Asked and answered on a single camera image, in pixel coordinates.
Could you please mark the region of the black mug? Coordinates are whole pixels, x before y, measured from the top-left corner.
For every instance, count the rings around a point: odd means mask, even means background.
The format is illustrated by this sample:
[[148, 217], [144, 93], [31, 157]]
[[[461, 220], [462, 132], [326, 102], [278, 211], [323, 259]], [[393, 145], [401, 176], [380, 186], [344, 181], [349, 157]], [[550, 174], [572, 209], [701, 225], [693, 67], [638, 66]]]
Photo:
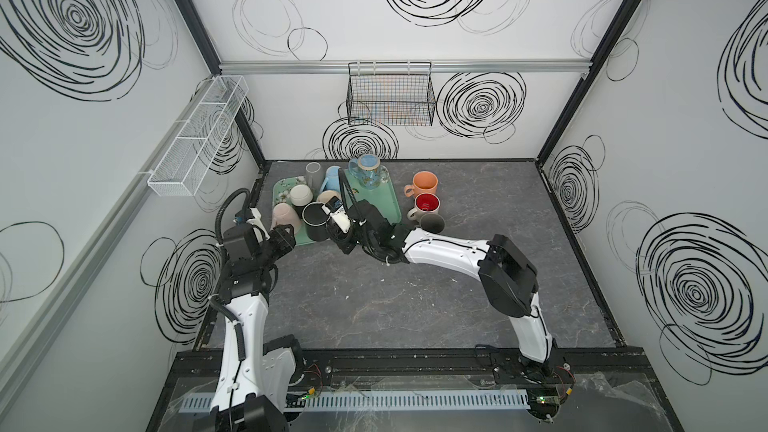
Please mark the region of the black mug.
[[302, 211], [306, 234], [313, 242], [323, 242], [329, 239], [326, 229], [329, 216], [323, 207], [324, 204], [321, 202], [312, 202], [306, 205]]

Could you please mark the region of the pale pink mug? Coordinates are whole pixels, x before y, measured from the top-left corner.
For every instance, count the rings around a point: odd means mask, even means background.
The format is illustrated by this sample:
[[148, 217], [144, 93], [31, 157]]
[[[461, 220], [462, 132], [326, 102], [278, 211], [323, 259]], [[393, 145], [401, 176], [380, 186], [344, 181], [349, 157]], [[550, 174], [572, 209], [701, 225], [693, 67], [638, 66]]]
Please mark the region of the pale pink mug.
[[282, 225], [290, 225], [294, 235], [301, 231], [303, 225], [294, 207], [288, 203], [278, 203], [272, 209], [271, 227], [276, 228]]

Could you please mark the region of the white mug red inside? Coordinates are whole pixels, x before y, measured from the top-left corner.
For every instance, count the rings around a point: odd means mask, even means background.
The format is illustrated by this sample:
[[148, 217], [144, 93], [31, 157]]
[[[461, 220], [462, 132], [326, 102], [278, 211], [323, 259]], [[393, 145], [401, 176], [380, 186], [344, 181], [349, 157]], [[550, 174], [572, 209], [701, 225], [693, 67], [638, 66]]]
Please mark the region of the white mug red inside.
[[407, 213], [407, 218], [418, 222], [423, 216], [435, 214], [440, 209], [440, 199], [433, 193], [421, 193], [414, 199], [414, 207]]

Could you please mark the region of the peach mug grey base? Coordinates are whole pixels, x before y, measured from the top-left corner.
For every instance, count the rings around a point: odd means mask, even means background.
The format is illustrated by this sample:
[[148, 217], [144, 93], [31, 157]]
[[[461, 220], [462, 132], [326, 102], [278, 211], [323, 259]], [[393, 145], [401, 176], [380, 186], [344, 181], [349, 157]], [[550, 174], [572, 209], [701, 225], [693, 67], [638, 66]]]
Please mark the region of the peach mug grey base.
[[417, 172], [411, 182], [404, 186], [406, 197], [416, 197], [423, 193], [435, 194], [439, 185], [438, 177], [430, 171]]

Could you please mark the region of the beige mug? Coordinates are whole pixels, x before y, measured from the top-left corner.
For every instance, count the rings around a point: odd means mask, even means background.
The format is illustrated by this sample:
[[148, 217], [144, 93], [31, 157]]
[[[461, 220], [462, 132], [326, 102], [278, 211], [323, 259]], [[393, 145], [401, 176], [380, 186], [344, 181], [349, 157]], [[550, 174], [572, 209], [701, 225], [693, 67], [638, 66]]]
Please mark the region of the beige mug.
[[341, 196], [338, 191], [326, 190], [318, 195], [317, 200], [324, 205], [333, 205], [334, 203], [341, 201]]

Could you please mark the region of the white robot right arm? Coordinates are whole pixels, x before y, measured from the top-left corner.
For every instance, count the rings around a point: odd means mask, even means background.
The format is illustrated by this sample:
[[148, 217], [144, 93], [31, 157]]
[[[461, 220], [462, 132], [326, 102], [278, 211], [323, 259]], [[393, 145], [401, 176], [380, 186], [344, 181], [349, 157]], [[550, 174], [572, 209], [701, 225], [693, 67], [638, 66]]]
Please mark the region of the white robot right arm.
[[360, 247], [386, 265], [427, 264], [478, 281], [489, 304], [512, 325], [519, 362], [514, 369], [527, 380], [548, 378], [561, 366], [540, 304], [536, 267], [508, 237], [467, 240], [392, 224], [365, 200], [346, 206], [333, 198], [321, 208], [330, 239], [346, 255]]

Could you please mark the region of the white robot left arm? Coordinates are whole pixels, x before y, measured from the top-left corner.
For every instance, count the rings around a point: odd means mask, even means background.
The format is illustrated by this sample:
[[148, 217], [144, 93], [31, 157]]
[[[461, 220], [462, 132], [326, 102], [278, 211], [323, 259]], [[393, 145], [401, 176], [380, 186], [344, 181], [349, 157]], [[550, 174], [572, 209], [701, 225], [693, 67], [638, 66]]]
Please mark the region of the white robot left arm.
[[218, 292], [210, 306], [226, 323], [219, 381], [208, 415], [194, 431], [287, 431], [288, 388], [303, 373], [298, 340], [287, 335], [267, 342], [269, 295], [279, 276], [277, 260], [296, 241], [291, 225], [265, 232], [248, 223], [223, 232], [215, 227], [223, 257]]

